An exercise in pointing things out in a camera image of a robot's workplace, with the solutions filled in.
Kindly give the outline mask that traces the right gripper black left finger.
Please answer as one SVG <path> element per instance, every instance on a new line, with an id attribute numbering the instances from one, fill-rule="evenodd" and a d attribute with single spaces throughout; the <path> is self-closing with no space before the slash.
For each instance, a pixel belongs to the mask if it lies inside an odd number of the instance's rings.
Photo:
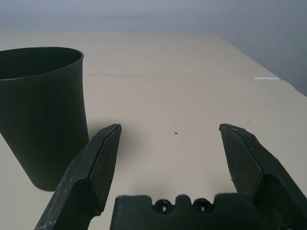
<path id="1" fill-rule="evenodd" d="M 71 161 L 37 230 L 86 230 L 106 206 L 113 181 L 122 127 L 99 130 Z"/>

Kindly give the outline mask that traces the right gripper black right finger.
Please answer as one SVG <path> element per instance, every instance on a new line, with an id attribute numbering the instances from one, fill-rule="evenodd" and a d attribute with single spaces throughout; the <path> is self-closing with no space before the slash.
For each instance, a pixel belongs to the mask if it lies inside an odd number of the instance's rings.
<path id="1" fill-rule="evenodd" d="M 243 128 L 221 124 L 224 151 L 237 192 L 248 194 L 265 230 L 305 230 L 307 198 L 279 160 Z"/>

